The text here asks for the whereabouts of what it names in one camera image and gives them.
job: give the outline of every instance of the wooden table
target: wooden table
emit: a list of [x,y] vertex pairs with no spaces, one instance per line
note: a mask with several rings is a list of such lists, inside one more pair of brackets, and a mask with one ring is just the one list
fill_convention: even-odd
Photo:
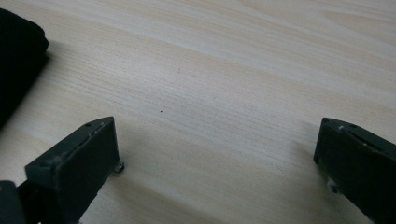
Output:
[[121,176],[82,223],[368,223],[313,162],[323,117],[396,143],[396,2],[2,0],[49,63],[0,132],[0,179],[116,119]]

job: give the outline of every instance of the folded black cloth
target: folded black cloth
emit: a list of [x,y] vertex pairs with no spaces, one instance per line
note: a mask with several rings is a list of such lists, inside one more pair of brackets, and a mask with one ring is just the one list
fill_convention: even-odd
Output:
[[0,8],[0,128],[47,61],[43,29]]

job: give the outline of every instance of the table top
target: table top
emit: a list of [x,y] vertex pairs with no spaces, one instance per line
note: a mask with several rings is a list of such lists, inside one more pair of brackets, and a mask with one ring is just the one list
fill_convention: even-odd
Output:
[[0,132],[0,179],[114,116],[126,170],[82,223],[366,223],[313,161],[323,117],[396,143],[396,3],[3,0],[49,62]]

